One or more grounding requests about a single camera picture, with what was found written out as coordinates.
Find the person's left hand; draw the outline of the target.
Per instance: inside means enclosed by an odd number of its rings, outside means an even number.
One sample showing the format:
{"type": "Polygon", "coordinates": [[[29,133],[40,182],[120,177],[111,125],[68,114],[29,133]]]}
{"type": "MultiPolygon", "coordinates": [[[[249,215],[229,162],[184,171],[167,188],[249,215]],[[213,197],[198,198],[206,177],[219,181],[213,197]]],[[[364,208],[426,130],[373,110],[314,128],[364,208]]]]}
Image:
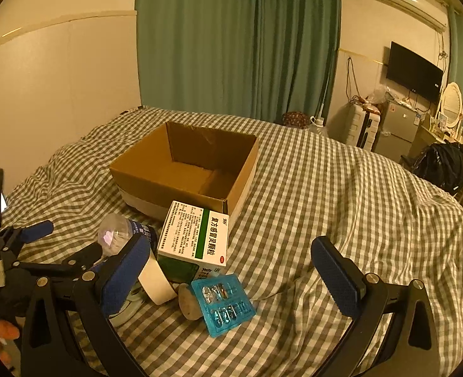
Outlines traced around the person's left hand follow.
{"type": "Polygon", "coordinates": [[[6,320],[0,320],[0,360],[7,368],[10,367],[11,358],[2,341],[15,341],[19,337],[20,331],[16,326],[6,320]]]}

